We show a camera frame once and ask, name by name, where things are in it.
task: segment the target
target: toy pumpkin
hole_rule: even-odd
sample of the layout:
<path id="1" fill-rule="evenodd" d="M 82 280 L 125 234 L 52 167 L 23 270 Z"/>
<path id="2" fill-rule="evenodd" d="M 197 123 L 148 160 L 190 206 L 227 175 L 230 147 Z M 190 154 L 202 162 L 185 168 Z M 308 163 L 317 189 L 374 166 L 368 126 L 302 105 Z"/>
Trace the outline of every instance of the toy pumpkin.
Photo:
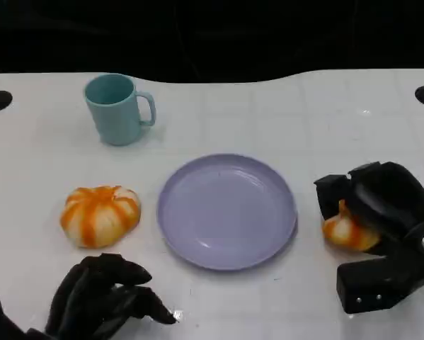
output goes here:
<path id="1" fill-rule="evenodd" d="M 367 251 L 380 241 L 378 232 L 352 217 L 344 200 L 339 201 L 339 213 L 323 222 L 322 231 L 331 243 L 357 251 Z"/>
<path id="2" fill-rule="evenodd" d="M 65 202 L 61 226 L 78 247 L 116 243 L 141 217 L 136 193 L 122 186 L 77 188 Z"/>

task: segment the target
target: mug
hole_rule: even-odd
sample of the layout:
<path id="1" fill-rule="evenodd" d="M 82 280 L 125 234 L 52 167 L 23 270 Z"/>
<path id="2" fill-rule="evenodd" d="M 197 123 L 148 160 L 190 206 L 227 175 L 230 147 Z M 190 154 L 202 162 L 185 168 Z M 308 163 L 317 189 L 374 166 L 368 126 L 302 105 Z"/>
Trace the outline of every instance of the mug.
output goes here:
<path id="1" fill-rule="evenodd" d="M 137 97 L 149 102 L 151 120 L 141 120 Z M 141 135 L 142 126 L 155 124 L 154 98 L 136 91 L 133 81 L 122 74 L 104 74 L 84 88 L 84 98 L 92 113 L 102 141 L 111 145 L 128 145 Z"/>

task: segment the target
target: lavender plate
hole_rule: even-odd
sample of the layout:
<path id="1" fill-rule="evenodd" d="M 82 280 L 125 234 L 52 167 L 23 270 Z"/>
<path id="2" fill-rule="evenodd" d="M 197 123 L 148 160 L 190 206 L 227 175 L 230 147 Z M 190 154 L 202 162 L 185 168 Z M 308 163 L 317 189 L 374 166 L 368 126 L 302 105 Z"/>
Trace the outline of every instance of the lavender plate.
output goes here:
<path id="1" fill-rule="evenodd" d="M 282 177 L 235 154 L 206 156 L 177 170 L 160 194 L 157 217 L 178 255 L 227 271 L 269 259 L 297 226 L 294 197 Z"/>

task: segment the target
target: white table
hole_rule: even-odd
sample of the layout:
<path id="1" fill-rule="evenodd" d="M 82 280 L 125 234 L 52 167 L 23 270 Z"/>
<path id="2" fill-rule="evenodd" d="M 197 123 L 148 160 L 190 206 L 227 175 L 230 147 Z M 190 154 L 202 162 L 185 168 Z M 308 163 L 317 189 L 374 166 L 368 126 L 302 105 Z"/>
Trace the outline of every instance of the white table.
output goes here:
<path id="1" fill-rule="evenodd" d="M 424 340 L 424 287 L 391 310 L 344 314 L 336 267 L 358 258 L 324 244 L 313 185 L 374 160 L 399 162 L 424 185 L 424 106 L 414 97 L 424 70 L 320 71 L 225 85 L 136 79 L 154 95 L 158 121 L 129 147 L 99 142 L 82 98 L 95 75 L 0 74 L 0 89 L 13 94 L 0 112 L 0 296 L 20 327 L 42 329 L 67 271 L 100 253 L 64 236 L 59 214 L 68 193 L 120 184 L 140 195 L 142 221 L 106 251 L 146 267 L 152 288 L 183 311 L 183 321 L 128 322 L 116 339 Z M 294 244 L 258 268 L 191 266 L 168 250 L 157 226 L 166 179 L 216 152 L 268 163 L 297 199 Z"/>

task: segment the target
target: mug handle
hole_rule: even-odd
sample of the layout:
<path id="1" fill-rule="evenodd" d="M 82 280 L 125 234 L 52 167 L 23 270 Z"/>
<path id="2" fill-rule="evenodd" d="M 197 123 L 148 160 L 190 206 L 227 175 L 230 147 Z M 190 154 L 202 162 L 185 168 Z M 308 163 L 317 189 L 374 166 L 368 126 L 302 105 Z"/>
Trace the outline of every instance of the mug handle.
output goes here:
<path id="1" fill-rule="evenodd" d="M 147 100 L 147 102 L 149 103 L 149 107 L 150 107 L 150 120 L 141 120 L 140 124 L 143 126 L 152 126 L 153 124 L 155 124 L 155 120 L 156 120 L 156 109 L 155 109 L 155 101 L 154 101 L 154 97 L 152 97 L 152 95 L 150 93 L 147 92 L 137 92 L 136 93 L 137 97 L 143 97 Z"/>

